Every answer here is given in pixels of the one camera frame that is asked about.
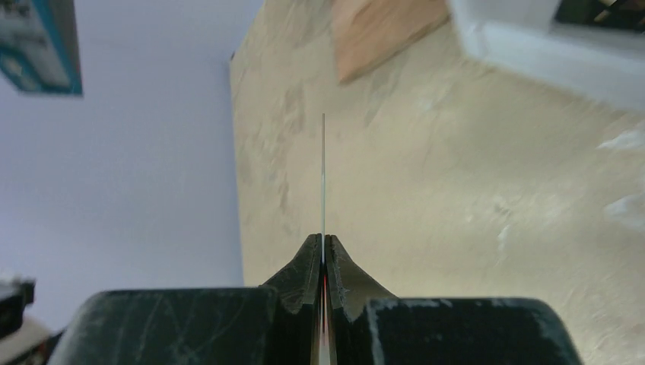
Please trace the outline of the thin white card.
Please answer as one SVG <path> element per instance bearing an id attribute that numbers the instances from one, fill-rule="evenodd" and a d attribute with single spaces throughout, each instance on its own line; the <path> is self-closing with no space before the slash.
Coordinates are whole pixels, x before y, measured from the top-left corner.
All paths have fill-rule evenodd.
<path id="1" fill-rule="evenodd" d="M 326 304 L 326 253 L 325 253 L 325 239 L 326 239 L 326 115 L 322 114 L 321 123 L 321 260 L 322 260 L 322 331 L 320 335 L 319 345 L 319 363 L 330 364 L 329 359 L 329 331 L 327 319 L 327 304 Z"/>

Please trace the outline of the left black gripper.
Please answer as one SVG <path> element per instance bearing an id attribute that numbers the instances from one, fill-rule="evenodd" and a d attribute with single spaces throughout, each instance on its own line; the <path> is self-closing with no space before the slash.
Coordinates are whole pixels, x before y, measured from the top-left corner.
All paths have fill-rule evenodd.
<path id="1" fill-rule="evenodd" d="M 36 279 L 1 274 L 1 339 L 17 332 L 24 323 L 24 311 L 35 301 Z"/>

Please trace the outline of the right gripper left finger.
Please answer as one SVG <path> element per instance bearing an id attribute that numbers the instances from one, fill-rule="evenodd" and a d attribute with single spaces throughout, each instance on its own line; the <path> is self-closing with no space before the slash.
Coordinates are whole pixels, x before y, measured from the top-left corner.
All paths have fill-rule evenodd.
<path id="1" fill-rule="evenodd" d="M 259 287 L 265 294 L 264 364 L 318 363 L 322 248 L 322 235 L 310 234 L 294 257 Z"/>

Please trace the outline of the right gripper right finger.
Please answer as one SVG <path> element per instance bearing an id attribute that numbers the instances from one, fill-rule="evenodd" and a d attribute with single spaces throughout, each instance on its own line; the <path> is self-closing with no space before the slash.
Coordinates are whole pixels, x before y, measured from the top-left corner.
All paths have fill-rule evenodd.
<path id="1" fill-rule="evenodd" d="M 372 335 L 365 306 L 394 298 L 348 254 L 336 235 L 325 238 L 327 327 L 334 364 L 373 364 Z"/>

